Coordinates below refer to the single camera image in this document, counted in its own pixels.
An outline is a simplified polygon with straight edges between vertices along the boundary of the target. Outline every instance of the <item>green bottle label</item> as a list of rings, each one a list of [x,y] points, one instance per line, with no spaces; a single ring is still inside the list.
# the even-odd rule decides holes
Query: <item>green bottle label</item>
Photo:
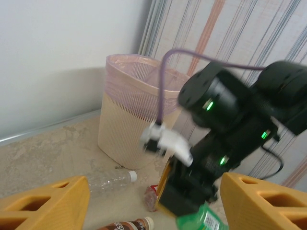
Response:
[[[178,217],[176,219],[176,224],[179,230],[229,229],[207,204],[202,205],[197,213]]]

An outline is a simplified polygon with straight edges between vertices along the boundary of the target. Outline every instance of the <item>bottle label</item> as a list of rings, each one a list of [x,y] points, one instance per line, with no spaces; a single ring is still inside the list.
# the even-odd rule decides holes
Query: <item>bottle label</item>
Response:
[[[98,230],[147,230],[141,219],[130,222],[115,222]]]
[[[213,215],[211,215],[210,212],[206,213],[204,223],[209,229],[212,229],[212,230],[220,229],[220,222]]]
[[[158,185],[152,185],[150,187],[154,190],[155,194],[158,196],[157,194]]]

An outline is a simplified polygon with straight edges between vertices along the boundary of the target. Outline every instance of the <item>white bottle cap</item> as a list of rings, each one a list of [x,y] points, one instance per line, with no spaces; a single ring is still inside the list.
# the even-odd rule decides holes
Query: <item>white bottle cap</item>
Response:
[[[144,217],[144,219],[147,221],[148,223],[148,227],[149,229],[148,230],[153,230],[154,229],[154,220],[151,219],[150,217]]]
[[[131,176],[131,182],[135,182],[138,176],[136,175],[135,171],[129,171],[129,174]]]

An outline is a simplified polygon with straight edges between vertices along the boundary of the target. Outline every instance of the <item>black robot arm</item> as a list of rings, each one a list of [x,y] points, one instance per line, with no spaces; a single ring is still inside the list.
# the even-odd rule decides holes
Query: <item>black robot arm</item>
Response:
[[[159,202],[181,216],[216,200],[216,179],[269,139],[278,139],[272,117],[295,135],[306,130],[307,68],[275,62],[247,87],[211,62],[185,83],[178,102],[197,125],[211,129],[190,149],[194,160],[189,167],[174,157],[170,160],[171,171]]]

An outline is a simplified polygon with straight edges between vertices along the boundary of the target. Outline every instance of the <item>curtain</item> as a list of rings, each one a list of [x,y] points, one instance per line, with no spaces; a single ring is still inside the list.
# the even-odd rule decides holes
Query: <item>curtain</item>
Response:
[[[186,48],[223,61],[266,66],[285,59],[307,64],[307,1],[305,0],[161,0],[159,16],[142,54],[161,60],[172,48]],[[192,75],[204,68],[207,61],[176,54],[169,66]],[[234,69],[248,86],[259,72]],[[190,117],[182,113],[175,129],[192,144],[208,132],[195,127]],[[280,125],[279,143],[269,141],[267,147],[286,162],[283,173],[274,182],[282,183],[294,173],[296,166],[307,163],[304,144]],[[258,150],[242,163],[241,171],[253,177],[265,176],[278,168],[278,162]]]

